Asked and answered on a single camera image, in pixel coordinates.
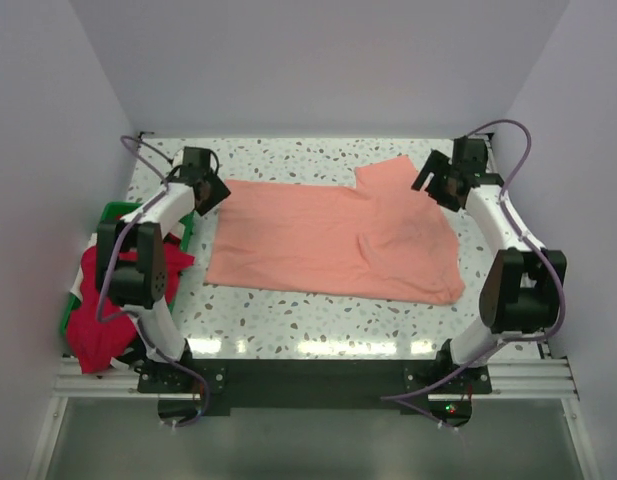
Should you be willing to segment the salmon pink t shirt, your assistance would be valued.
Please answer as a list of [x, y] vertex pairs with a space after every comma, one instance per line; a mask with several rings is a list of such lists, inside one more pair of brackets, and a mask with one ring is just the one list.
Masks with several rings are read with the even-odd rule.
[[437, 204], [412, 189], [417, 174], [402, 155], [356, 168], [353, 187], [229, 181], [206, 282], [456, 303], [459, 241]]

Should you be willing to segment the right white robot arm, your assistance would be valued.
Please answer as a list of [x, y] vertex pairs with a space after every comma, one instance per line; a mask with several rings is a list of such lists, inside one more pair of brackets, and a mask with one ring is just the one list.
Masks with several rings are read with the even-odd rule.
[[450, 156], [432, 151], [412, 185], [443, 208], [466, 211], [493, 254], [477, 320], [443, 344], [431, 368], [436, 386], [447, 393], [457, 392], [469, 368], [485, 365], [505, 345], [542, 342], [563, 322], [566, 256], [528, 230], [488, 160], [484, 140], [463, 136]]

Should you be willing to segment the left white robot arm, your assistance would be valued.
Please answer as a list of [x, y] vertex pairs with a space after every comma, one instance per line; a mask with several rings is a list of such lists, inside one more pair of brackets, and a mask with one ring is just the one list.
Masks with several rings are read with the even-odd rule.
[[219, 178], [217, 154], [185, 146], [147, 201], [96, 231], [96, 320], [106, 324], [126, 316], [145, 345], [147, 358], [164, 363], [161, 382], [173, 392], [188, 390], [195, 368], [182, 358], [188, 344], [175, 326], [166, 301], [164, 239], [185, 216], [207, 214], [230, 195]]

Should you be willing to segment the green plastic basket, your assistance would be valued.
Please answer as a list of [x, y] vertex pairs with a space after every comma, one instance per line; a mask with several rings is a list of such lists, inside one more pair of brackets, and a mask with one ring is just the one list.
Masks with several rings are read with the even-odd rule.
[[[97, 242], [93, 246], [95, 248], [94, 272], [88, 274], [86, 268], [81, 266], [84, 273], [83, 281], [90, 278], [95, 280], [95, 286], [103, 286], [113, 253], [117, 252], [120, 254], [124, 248], [130, 248], [136, 244], [136, 229], [139, 225], [138, 218], [146, 210], [145, 205], [132, 202], [110, 202], [105, 206], [95, 232], [97, 234]], [[71, 314], [83, 302], [84, 295], [83, 301], [80, 302], [73, 295], [68, 294], [68, 301], [59, 324], [59, 333], [62, 336], [67, 335]]]

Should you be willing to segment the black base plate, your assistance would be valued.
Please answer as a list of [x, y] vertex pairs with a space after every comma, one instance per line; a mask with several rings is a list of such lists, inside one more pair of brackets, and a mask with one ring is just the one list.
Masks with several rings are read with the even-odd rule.
[[492, 391], [485, 367], [462, 372], [436, 389], [440, 400], [418, 390], [442, 378], [433, 360], [191, 359], [178, 369], [148, 360], [137, 368], [137, 390], [159, 397], [161, 419], [189, 420], [196, 413], [228, 416], [237, 409], [389, 409], [388, 396], [408, 393], [404, 414], [426, 410], [465, 424], [472, 399]]

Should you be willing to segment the aluminium frame rail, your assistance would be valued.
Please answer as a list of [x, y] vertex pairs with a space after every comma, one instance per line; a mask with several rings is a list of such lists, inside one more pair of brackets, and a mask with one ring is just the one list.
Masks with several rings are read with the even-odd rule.
[[[229, 390], [246, 389], [269, 395], [320, 396], [322, 394], [364, 396], [393, 395], [401, 390], [414, 393], [423, 388], [415, 369], [425, 362], [337, 360], [217, 360], [201, 362], [214, 396]], [[99, 375], [81, 372], [77, 361], [66, 358], [57, 374], [53, 394], [66, 398], [183, 398], [192, 393], [190, 380], [151, 381], [131, 370], [108, 370]], [[463, 372], [428, 395], [441, 398], [576, 399], [579, 397], [566, 360], [495, 360], [486, 367]]]

